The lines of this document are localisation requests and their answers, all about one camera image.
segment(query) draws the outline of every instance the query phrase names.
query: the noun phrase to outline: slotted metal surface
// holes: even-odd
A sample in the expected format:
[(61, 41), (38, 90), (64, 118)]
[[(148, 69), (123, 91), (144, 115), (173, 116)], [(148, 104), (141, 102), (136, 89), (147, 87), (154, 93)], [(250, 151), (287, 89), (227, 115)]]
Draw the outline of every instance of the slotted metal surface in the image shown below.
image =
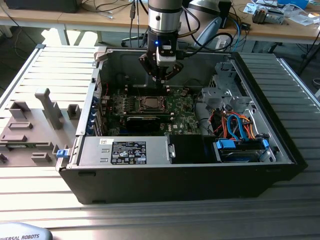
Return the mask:
[[(252, 60), (249, 66), (259, 69), (259, 73), (267, 72), (270, 66), (284, 69), (273, 56), (268, 55), (266, 60), (262, 56), (259, 54), (261, 64)], [(290, 87), (283, 90), (278, 85), (268, 84), (268, 78), (264, 81), (261, 87), (270, 93), (302, 92), (300, 84), (292, 79), (273, 80), (288, 81)], [(271, 95), (268, 98), (281, 97)], [(314, 104), (290, 105), (273, 101), (282, 121), (292, 126), (295, 126), (294, 121), (307, 121), (304, 114), (313, 118), (313, 114), (318, 113)], [(0, 223), (24, 222), (48, 228), (55, 240), (319, 239), (320, 149), (310, 151), (304, 147), (304, 140), (312, 137), (318, 142), (320, 131), (307, 128), (307, 123), (306, 128), (289, 127), (288, 132), (301, 145), (300, 151), (309, 167), (291, 181), (278, 182), (257, 198), (82, 205), (54, 167), (9, 167), (0, 168)]]
[(307, 163), (320, 161), (320, 155), (310, 158), (310, 152), (320, 149), (318, 101), (282, 59), (273, 54), (240, 55)]

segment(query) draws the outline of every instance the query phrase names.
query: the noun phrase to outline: warning label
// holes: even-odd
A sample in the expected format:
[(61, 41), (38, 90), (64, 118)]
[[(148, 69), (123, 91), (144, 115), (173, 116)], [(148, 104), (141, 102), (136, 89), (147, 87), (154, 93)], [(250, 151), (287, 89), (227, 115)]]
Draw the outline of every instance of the warning label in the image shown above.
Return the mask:
[(113, 165), (147, 164), (145, 141), (114, 141), (112, 143)]

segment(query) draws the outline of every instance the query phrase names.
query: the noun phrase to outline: motherboard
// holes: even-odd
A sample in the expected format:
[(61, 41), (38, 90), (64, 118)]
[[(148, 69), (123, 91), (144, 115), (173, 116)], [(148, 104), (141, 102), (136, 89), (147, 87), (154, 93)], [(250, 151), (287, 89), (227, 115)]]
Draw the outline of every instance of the motherboard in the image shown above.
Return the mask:
[(137, 87), (110, 91), (105, 111), (106, 135), (200, 134), (193, 110), (196, 95), (187, 87), (162, 92)]

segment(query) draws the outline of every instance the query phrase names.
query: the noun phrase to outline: wooden desk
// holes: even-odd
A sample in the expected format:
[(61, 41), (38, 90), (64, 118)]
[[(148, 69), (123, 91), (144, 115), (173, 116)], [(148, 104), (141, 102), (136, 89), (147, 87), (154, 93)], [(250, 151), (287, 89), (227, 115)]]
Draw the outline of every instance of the wooden desk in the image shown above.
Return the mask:
[[(35, 10), (12, 10), (0, 0), (2, 6), (10, 14), (10, 16), (23, 27), (40, 27), (40, 28), (56, 28), (58, 29), (61, 43), (68, 44), (68, 36), (66, 30), (86, 30), (86, 31), (106, 31), (106, 32), (129, 32), (130, 29), (130, 6), (118, 8), (112, 13), (95, 13), (89, 12), (80, 8), (77, 13), (61, 13), (52, 11), (35, 11)], [(110, 3), (111, 0), (95, 0), (96, 6), (103, 3)], [(317, 25), (312, 24), (303, 26), (286, 19), (286, 24), (255, 24), (252, 22), (252, 15), (243, 13), (245, 5), (249, 0), (234, 0), (234, 8), (238, 16), (243, 22), (251, 24), (251, 30), (247, 36), (248, 40), (281, 42), (281, 43), (300, 43), (312, 44), (318, 34)], [(120, 0), (116, 4), (102, 6), (101, 10), (112, 9), (120, 5), (127, 4), (126, 0)], [(94, 2), (89, 0), (85, 8), (94, 11)], [(320, 6), (309, 4), (306, 11), (320, 12)], [(15, 26), (8, 16), (0, 9), (0, 25)], [(140, 33), (143, 33), (148, 27), (148, 16), (139, 7), (139, 28)], [(132, 33), (137, 32), (137, 18), (133, 21)], [(233, 23), (229, 23), (226, 29), (220, 29), (220, 32), (235, 34), (236, 30)]]
[[(109, 3), (110, 0), (96, 0), (96, 6), (102, 3)], [(252, 15), (243, 13), (245, 5), (249, 0), (234, 1), (234, 8), (237, 15), (243, 22), (251, 24), (251, 30), (247, 37), (248, 40), (254, 41), (267, 41), (267, 42), (282, 42), (282, 43), (302, 43), (312, 44), (318, 34), (317, 25), (303, 26), (294, 21), (286, 19), (286, 24), (255, 24), (252, 22)], [(110, 4), (102, 6), (101, 10), (115, 8), (124, 3)], [(85, 7), (94, 10), (93, 2), (88, 2)], [(143, 11), (142, 7), (139, 8), (139, 25), (140, 28), (146, 29), (148, 27), (148, 16)], [(306, 11), (320, 11), (320, 6), (309, 4)], [(130, 6), (121, 8), (120, 10), (113, 11), (113, 19), (109, 19), (98, 13), (88, 12), (80, 9), (78, 13), (62, 13), (58, 18), (60, 24), (65, 24), (66, 29), (82, 29), (82, 30), (96, 30), (96, 31), (115, 31), (115, 32), (128, 32), (130, 28)], [(137, 21), (133, 21), (132, 32), (137, 32)], [(229, 23), (226, 29), (220, 29), (220, 32), (227, 32), (235, 34), (236, 30), (233, 23)]]
[[(287, 42), (287, 43), (303, 43), (305, 41), (313, 43), (318, 34), (318, 25), (311, 24), (309, 26), (303, 26), (288, 18), (285, 19), (285, 23), (279, 24), (256, 24), (252, 22), (252, 15), (242, 12), (248, 3), (248, 0), (234, 1), (234, 8), (237, 15), (245, 23), (251, 24), (251, 30), (247, 37), (248, 40), (256, 41), (268, 41), (268, 42)], [(307, 12), (319, 12), (320, 6), (308, 4), (306, 8)], [(235, 32), (232, 26), (225, 29), (227, 33)]]

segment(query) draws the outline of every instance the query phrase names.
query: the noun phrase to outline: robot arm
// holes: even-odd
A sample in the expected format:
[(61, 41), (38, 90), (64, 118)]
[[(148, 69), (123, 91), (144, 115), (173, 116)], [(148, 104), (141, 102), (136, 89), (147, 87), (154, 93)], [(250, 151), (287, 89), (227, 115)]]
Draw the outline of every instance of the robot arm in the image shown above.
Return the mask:
[(149, 0), (147, 52), (139, 60), (158, 87), (178, 74), (183, 65), (182, 51), (177, 50), (182, 5), (191, 0)]

